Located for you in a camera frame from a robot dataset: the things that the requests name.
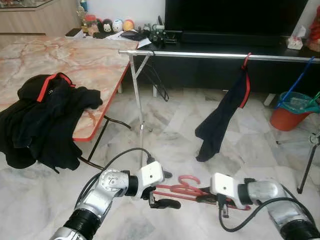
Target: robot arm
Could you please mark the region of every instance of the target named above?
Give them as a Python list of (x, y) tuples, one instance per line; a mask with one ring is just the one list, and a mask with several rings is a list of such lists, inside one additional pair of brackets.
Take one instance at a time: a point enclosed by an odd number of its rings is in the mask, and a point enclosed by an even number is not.
[(151, 191), (163, 180), (162, 166), (157, 161), (142, 167), (136, 175), (115, 169), (103, 171), (92, 188), (76, 204), (69, 220), (50, 240), (92, 240), (116, 197), (131, 196), (140, 199), (148, 196), (152, 208), (179, 209), (181, 205), (177, 201), (155, 201)]
[[(288, 195), (289, 191), (276, 181), (256, 181), (247, 178), (244, 184), (240, 184), (230, 176), (215, 173), (211, 178), (210, 191), (222, 196), (222, 202), (226, 197), (232, 199), (239, 209), (252, 204), (261, 208), (266, 206), (271, 220), (285, 240), (320, 239), (320, 233), (309, 211), (295, 198), (290, 198), (291, 193)], [(226, 205), (219, 202), (220, 207), (225, 208)], [(256, 209), (252, 216), (254, 217), (258, 211)], [(222, 220), (220, 223), (226, 231), (235, 232), (248, 221), (235, 228), (226, 228)]]

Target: blue broom handle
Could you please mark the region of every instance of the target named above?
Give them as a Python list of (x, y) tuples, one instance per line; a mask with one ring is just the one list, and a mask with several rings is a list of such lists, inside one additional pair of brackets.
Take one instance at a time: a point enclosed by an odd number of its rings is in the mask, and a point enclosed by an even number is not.
[(286, 98), (288, 97), (288, 95), (292, 92), (292, 90), (296, 87), (296, 85), (300, 82), (300, 80), (302, 79), (302, 77), (305, 75), (306, 71), (308, 70), (308, 68), (310, 67), (312, 61), (315, 59), (315, 56), (311, 57), (310, 60), (308, 61), (307, 65), (304, 67), (303, 72), (300, 74), (300, 76), (298, 77), (298, 79), (295, 81), (295, 83), (290, 87), (289, 91), (286, 92), (286, 94), (284, 95), (284, 97), (282, 99), (280, 99), (279, 103), (276, 105), (276, 109), (278, 107), (280, 107), (280, 105), (286, 100)]

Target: clothing rack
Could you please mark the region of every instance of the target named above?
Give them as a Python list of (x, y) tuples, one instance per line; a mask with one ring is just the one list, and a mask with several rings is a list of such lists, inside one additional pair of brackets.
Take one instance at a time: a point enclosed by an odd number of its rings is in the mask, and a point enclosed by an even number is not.
[[(259, 60), (259, 61), (273, 61), (273, 62), (292, 62), (292, 63), (307, 63), (310, 58), (298, 56), (273, 56), (273, 55), (247, 55), (247, 54), (232, 54), (232, 53), (205, 53), (205, 52), (179, 52), (179, 51), (150, 51), (150, 50), (118, 50), (119, 54), (128, 55), (131, 67), (133, 88), (135, 100), (139, 109), (139, 122), (140, 122), (140, 147), (144, 146), (144, 118), (141, 108), (141, 101), (139, 96), (139, 88), (137, 77), (146, 65), (150, 56), (157, 57), (176, 57), (176, 58), (202, 58), (202, 59), (245, 59)], [(134, 56), (145, 56), (138, 70), (135, 68)], [(320, 64), (320, 58), (314, 58), (312, 64)], [(143, 164), (143, 152), (140, 155), (141, 167)]]

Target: wall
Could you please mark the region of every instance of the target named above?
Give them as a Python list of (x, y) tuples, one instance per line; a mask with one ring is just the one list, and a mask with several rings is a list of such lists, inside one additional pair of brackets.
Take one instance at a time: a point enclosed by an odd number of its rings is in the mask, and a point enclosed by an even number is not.
[(88, 12), (98, 18), (132, 19), (135, 26), (155, 24), (158, 15), (165, 20), (166, 0), (87, 0)]
[[(154, 24), (158, 15), (165, 20), (166, 0), (87, 0), (87, 4), (89, 12), (101, 19), (132, 19), (136, 26)], [(308, 27), (314, 20), (319, 5), (320, 0), (308, 0), (295, 29), (304, 25), (309, 34)]]

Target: red hanger hook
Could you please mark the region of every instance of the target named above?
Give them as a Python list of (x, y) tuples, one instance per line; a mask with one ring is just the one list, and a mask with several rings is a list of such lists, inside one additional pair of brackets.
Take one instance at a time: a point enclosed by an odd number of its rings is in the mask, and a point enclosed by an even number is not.
[(243, 63), (243, 66), (242, 66), (243, 68), (245, 68), (247, 66), (247, 62), (248, 62), (248, 59), (249, 59), (250, 55), (252, 55), (251, 52), (249, 52), (248, 55), (245, 57), (244, 63)]

